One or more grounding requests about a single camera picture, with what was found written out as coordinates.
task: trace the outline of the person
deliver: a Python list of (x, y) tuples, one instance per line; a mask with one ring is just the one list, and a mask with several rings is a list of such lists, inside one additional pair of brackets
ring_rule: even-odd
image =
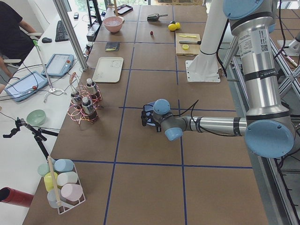
[[(36, 32), (13, 8), (5, 2), (0, 1), (0, 53), (9, 59), (21, 59), (18, 65), (23, 62), (34, 47), (32, 39), (20, 27), (28, 33)], [(9, 78), (13, 77), (13, 74), (8, 70), (1, 56), (0, 69)], [(4, 87), (5, 85), (0, 84), (0, 93)]]

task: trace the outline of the lemon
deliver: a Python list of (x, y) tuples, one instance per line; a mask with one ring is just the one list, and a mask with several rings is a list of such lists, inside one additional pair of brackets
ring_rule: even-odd
[(179, 22), (175, 23), (175, 25), (176, 25), (177, 30), (180, 29), (180, 23)]
[(175, 31), (175, 30), (177, 30), (177, 26), (175, 24), (171, 23), (171, 24), (169, 24), (168, 29), (170, 31)]

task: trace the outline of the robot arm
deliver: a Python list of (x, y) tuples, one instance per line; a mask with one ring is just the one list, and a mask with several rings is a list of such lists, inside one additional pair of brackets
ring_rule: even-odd
[[(213, 0), (211, 8), (216, 4), (220, 1)], [(276, 5), (276, 0), (224, 0), (223, 12), (240, 48), (249, 99), (246, 118), (175, 118), (169, 103), (159, 99), (153, 106), (153, 119), (170, 141), (190, 130), (244, 135), (248, 148), (267, 158), (281, 157), (292, 150), (298, 136), (289, 110), (281, 105), (269, 37), (269, 31), (275, 26)]]

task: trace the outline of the yellow cup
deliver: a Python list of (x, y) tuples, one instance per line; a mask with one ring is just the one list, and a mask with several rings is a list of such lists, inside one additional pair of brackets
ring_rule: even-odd
[[(57, 180), (57, 176), (58, 176), (58, 175), (57, 175), (56, 172), (54, 172), (54, 176), (55, 176), (55, 179)], [(44, 183), (45, 183), (45, 187), (46, 187), (47, 192), (51, 191), (51, 190), (54, 188), (53, 183), (52, 183), (52, 177), (51, 177), (51, 173), (50, 173), (50, 172), (47, 173), (47, 174), (44, 176)]]

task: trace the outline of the black shirt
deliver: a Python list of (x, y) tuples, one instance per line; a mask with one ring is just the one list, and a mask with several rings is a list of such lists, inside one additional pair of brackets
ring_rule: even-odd
[(8, 4), (0, 1), (0, 52), (10, 59), (23, 61), (34, 44), (19, 27), (22, 19)]

